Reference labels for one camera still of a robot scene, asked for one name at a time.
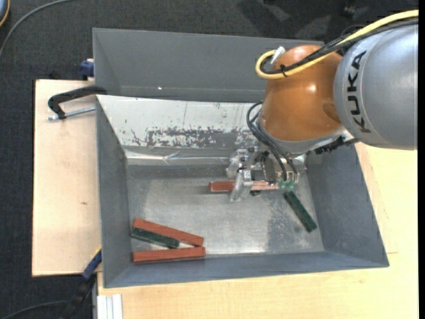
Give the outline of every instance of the gray carpet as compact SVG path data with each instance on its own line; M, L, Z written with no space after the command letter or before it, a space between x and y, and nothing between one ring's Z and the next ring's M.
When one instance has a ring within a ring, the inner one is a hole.
M11 26L54 0L11 0ZM87 0L41 11L13 35L0 62L0 318L21 308L68 300L77 276L31 278L33 80L81 79L92 56L92 27L330 41L352 24L417 8L419 0L358 0L353 19L345 0ZM20 318L57 318L61 307ZM76 318L90 317L90 304Z

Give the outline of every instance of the kuka logo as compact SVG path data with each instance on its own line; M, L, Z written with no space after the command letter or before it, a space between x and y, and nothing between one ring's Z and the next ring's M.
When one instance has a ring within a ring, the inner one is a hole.
M354 106L355 108L352 109L351 115L353 116L353 120L356 122L357 125L360 126L360 131L362 132L371 132L369 129L366 129L365 126L365 119L363 118L362 114L360 113L360 108L359 108L359 101L357 100L357 97L353 94L351 94L352 92L356 92L357 91L357 86L355 85L357 77L359 75L359 69L360 69L360 60L362 59L362 57L366 54L366 51L358 54L357 56L354 57L351 66L353 68L355 68L356 74L355 76L351 76L351 73L348 74L348 83L349 86L347 87L347 92L349 93L347 95L347 100L349 102L354 102Z

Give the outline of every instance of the gray bin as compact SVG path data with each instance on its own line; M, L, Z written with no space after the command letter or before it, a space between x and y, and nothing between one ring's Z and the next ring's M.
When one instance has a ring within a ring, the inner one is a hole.
M307 157L294 191L317 222L311 233L281 191L239 203L208 192L226 179L228 155L255 143L241 102L263 97L256 57L301 42L99 29L94 39L96 84L137 96L96 102L105 287L388 266L354 147ZM203 236L207 256L133 264L132 251L155 248L130 237L135 217Z

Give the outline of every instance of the wooden board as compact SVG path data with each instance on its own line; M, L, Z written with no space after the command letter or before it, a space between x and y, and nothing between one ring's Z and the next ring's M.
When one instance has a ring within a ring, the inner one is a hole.
M82 272L100 244L94 113L48 122L48 98L89 82L38 80L33 275ZM73 110L93 104L65 104ZM356 145L390 267L131 288L124 318L417 318L417 152Z
M47 101L92 84L38 80L35 85L33 276L81 273L100 246L95 113L48 121ZM94 104L67 102L65 111Z

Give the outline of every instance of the cable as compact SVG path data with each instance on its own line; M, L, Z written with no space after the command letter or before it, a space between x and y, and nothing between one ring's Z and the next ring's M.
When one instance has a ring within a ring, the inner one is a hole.
M415 18L415 17L418 17L418 16L419 16L419 10L406 11L406 12L401 12L401 13L390 15L388 17L381 19L381 20L375 21L374 23L372 23L372 24L370 24L366 27L363 27L361 30L354 32L351 35L347 35L346 37L342 37L342 39L340 38L341 40L338 41L337 45L346 44L349 41L358 41L360 37L362 37L363 35L368 35L369 33L378 29L379 27L385 26L387 24L390 24L390 23L393 23L393 22L396 22L396 21L399 21L399 20L408 19L408 18ZM310 67L311 65L314 65L315 63L317 63L317 62L323 60L325 57L329 56L331 53L332 52L327 53L327 54L320 56L320 57L318 57L314 60L309 60L305 64L297 66L297 67L295 67L291 70L285 70L285 71L282 71L280 73L268 74L268 73L265 73L264 71L261 70L263 62L267 58L270 58L274 54L274 51L268 51L268 52L264 53L262 56L260 56L260 58L257 60L256 66L255 66L255 71L256 71L257 75L261 78L281 79L285 76L290 76L292 74L295 74L297 72L304 70L307 67Z
M46 9L48 7L52 7L55 5L59 5L61 3L67 3L67 2L71 2L71 1L77 1L77 0L56 0L53 1L51 3L47 3L46 5L37 7L36 9L33 9L31 12L27 13L26 15L24 15L22 18L20 18L12 27L12 29L9 31L9 33L7 33L7 36L5 38L5 40L3 41L3 44L1 45L0 48L0 61L1 61L1 57L3 55L3 51L5 50L6 44L9 41L9 39L11 38L12 34L15 32L15 30L18 28L18 26L23 23L25 20L27 20L29 17L31 17L32 15L34 15L35 13L42 11L43 9Z
M38 304L38 305L26 307L26 308L24 308L22 310L19 310L19 311L15 312L15 313L12 313L12 314L8 315L8 316L4 316L4 317L2 317L2 319L14 318L14 317L20 315L21 313L28 312L28 311L31 311L31 310L35 310L36 308L40 308L40 307L59 306L59 305L68 304L68 303L69 303L69 301L65 301L65 300L43 302L42 304Z
M320 57L324 56L325 54L330 54L330 53L336 52L338 50L346 49L348 47L351 47L356 42L358 42L360 40L363 40L365 38L368 38L368 37L370 37L372 35L375 35L375 34L378 34L378 33L381 33L381 32L385 32L385 31L388 31L388 30L391 30L391 29L395 29L395 28L398 28L398 27L401 27L401 26L407 26L407 25L416 24L417 22L418 22L418 18L401 20L401 21L397 21L395 23L391 23L389 25L382 26L382 27L380 27L378 29L375 29L375 30L369 32L369 33L366 33L364 35L361 35L360 37L351 39L350 41L337 42L336 45L333 45L332 43L334 43L334 42L332 42L332 43L329 43L328 45L325 45L324 47L321 47L319 50L317 50L317 51L309 54L308 56L306 56L305 58L301 59L300 61L298 61L298 62L296 62L294 64L291 64L291 65L289 65L287 67L285 67L284 65L281 65L281 67L282 67L282 69L285 69L284 72L286 73L287 70L292 70L294 68L297 68L299 66L302 66L302 65L304 65L305 63L307 63L307 62L309 62L311 60L315 60L317 58L320 58Z
M292 162L292 160L272 141L272 139L270 139L259 127L257 127L255 125L255 120L258 118L258 116L260 115L260 111L258 111L256 113L256 115L251 118L251 112L253 111L253 109L255 109L255 107L257 107L258 105L261 105L262 101L259 101L255 104L253 104L247 111L246 113L246 123L248 125L248 127L250 128L252 134L254 135L254 137L260 142L263 143L265 146L267 146L271 153L273 154L273 156L276 158L276 160L279 163L279 166L282 169L282 179L284 181L287 180L287 174L286 174L286 168L285 165L283 164L281 157L283 157L287 163L290 165L290 167L292 168L292 170L294 171L294 173L297 175L298 171L297 168L295 167L294 163Z

